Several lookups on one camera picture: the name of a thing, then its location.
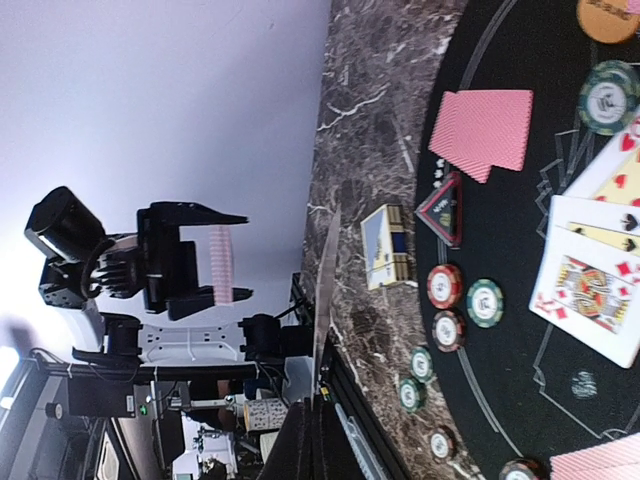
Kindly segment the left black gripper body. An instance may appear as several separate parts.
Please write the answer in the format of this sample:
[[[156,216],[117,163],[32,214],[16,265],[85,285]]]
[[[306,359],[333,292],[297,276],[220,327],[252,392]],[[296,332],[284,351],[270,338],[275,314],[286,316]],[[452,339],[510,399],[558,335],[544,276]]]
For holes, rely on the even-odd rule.
[[[143,298],[149,313],[198,311],[196,246],[194,241],[180,239],[180,227],[193,225],[193,214],[193,207],[137,211]]]

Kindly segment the red chip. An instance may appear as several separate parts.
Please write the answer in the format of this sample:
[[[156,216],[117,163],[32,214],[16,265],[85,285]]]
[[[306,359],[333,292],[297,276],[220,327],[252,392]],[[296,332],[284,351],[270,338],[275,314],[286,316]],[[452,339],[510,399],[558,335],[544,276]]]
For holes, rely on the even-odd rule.
[[[457,266],[440,264],[429,272],[427,295],[437,309],[453,307],[460,300],[462,290],[462,274]]]

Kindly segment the red triangular all-in marker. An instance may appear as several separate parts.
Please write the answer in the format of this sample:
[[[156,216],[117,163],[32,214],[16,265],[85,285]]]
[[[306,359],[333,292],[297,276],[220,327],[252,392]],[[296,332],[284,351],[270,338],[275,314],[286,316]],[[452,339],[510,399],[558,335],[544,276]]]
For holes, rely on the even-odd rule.
[[[462,243],[462,181],[458,172],[447,174],[441,184],[419,204],[416,217],[448,247]]]

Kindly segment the green poker chip stack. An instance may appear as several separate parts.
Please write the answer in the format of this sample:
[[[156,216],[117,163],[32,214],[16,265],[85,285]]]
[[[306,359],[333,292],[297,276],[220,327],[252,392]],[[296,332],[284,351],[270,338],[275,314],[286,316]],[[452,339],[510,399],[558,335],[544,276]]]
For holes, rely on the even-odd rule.
[[[426,404],[426,387],[414,378],[402,379],[398,394],[402,408],[409,413],[419,411]]]

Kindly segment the single red-backed playing card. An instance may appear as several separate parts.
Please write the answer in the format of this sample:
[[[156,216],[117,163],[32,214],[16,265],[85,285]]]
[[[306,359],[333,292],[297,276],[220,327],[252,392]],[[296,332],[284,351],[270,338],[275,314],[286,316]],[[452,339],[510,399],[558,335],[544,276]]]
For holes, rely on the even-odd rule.
[[[533,98],[531,90],[446,91],[429,149],[454,166],[475,162],[520,171]]]

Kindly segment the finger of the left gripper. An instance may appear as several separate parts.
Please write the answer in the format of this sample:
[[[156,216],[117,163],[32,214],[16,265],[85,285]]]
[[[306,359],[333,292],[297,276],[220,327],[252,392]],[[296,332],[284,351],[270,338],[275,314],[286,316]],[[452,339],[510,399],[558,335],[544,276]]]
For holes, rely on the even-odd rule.
[[[241,225],[249,222],[246,216],[225,214],[189,202],[154,202],[149,212],[155,220],[167,226]]]
[[[186,295],[169,298],[167,311],[171,321],[178,321],[218,305],[222,305],[222,301],[216,299],[214,288],[203,286]]]

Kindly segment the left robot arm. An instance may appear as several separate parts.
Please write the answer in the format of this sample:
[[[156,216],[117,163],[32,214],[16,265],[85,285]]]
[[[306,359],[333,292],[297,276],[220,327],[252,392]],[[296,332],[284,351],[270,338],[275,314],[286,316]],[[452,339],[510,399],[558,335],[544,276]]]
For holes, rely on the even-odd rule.
[[[308,358],[311,321],[228,313],[253,294],[232,278],[230,230],[246,223],[198,203],[157,201],[137,211],[132,232],[110,233],[60,186],[34,205],[24,233],[44,256],[39,294],[64,316],[77,365],[113,373]]]

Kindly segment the orange black poker chip stack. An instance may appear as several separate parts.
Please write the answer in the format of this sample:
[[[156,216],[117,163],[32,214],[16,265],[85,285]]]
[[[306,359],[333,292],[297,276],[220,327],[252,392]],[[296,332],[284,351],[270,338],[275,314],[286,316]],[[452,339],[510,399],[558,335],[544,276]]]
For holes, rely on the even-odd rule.
[[[451,460],[456,454],[456,439],[452,431],[444,426],[434,428],[429,435],[429,445],[437,462]]]

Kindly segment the edge-on playing card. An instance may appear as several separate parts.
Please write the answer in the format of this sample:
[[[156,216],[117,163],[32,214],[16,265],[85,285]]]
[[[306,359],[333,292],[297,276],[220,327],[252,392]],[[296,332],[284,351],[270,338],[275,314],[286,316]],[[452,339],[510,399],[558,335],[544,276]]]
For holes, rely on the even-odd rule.
[[[310,390],[311,403],[314,403],[319,390],[322,357],[331,322],[331,305],[336,278],[340,224],[341,209],[338,208],[329,224],[316,279],[313,369]]]

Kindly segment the orange big blind button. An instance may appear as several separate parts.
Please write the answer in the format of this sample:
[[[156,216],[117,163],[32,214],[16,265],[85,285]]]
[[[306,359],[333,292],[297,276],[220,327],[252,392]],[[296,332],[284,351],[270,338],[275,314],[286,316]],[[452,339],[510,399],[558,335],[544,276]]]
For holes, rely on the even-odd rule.
[[[584,33],[603,44],[627,41],[639,29],[639,15],[630,13],[623,0],[579,0],[576,17]]]

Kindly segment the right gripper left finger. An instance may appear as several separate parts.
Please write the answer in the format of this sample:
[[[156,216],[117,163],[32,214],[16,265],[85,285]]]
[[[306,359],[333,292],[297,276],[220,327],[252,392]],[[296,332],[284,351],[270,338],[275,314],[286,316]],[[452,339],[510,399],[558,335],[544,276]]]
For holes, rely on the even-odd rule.
[[[311,478],[311,406],[291,405],[273,448],[262,468],[260,480],[307,480]]]

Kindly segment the red-backed playing card deck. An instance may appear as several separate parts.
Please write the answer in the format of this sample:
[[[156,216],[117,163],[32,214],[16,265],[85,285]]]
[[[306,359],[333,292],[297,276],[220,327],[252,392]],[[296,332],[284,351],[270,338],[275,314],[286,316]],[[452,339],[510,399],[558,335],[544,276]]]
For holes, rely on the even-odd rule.
[[[228,226],[211,227],[209,252],[215,304],[231,305],[234,302],[234,261],[231,231]]]

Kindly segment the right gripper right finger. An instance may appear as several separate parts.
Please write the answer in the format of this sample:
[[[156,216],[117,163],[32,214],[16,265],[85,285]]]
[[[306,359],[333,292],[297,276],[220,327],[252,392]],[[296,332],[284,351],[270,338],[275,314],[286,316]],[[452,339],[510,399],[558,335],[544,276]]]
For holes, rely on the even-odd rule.
[[[313,403],[313,477],[315,479],[366,479],[362,474],[332,401]],[[368,407],[343,408],[353,416],[387,479],[406,479],[408,468]]]

